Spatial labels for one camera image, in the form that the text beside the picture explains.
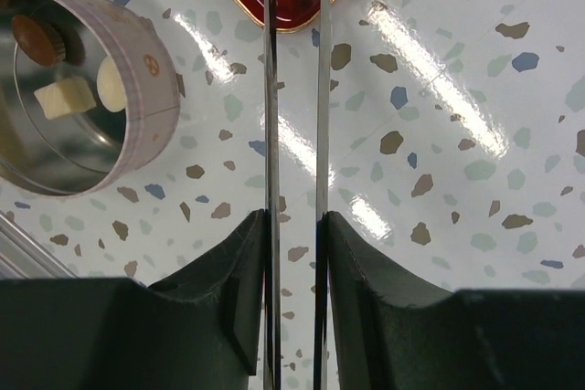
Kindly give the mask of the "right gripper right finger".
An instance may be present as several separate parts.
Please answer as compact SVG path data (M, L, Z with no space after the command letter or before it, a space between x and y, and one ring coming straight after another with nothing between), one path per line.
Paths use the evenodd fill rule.
M344 389L581 389L579 290L437 287L324 220Z

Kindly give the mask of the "metal tongs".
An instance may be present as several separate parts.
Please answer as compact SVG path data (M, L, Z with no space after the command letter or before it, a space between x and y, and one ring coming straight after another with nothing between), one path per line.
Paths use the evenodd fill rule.
M264 262L264 366L265 389L282 387L281 366L281 269L280 269L280 168L277 75L277 0L263 0L264 7L264 131L265 131L265 237ZM315 196L315 315L314 389L327 387L328 251L325 216L329 194L329 104L332 49L331 0L320 0L318 58L316 196Z

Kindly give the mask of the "white cube chocolate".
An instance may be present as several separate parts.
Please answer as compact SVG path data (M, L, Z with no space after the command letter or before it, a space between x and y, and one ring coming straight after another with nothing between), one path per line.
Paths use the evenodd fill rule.
M82 77L61 79L34 92L45 117L55 120L96 107L88 82Z

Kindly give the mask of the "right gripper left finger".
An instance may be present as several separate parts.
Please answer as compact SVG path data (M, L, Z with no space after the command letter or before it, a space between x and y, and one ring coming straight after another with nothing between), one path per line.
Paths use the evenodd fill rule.
M256 373L265 214L150 286L1 279L4 389L244 389Z

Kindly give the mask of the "brown cup chocolate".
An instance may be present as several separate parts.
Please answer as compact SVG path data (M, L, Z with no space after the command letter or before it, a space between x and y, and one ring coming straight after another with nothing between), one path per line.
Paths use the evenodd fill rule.
M12 18L11 26L18 46L38 65L52 67L65 60L65 44L51 24L16 15Z

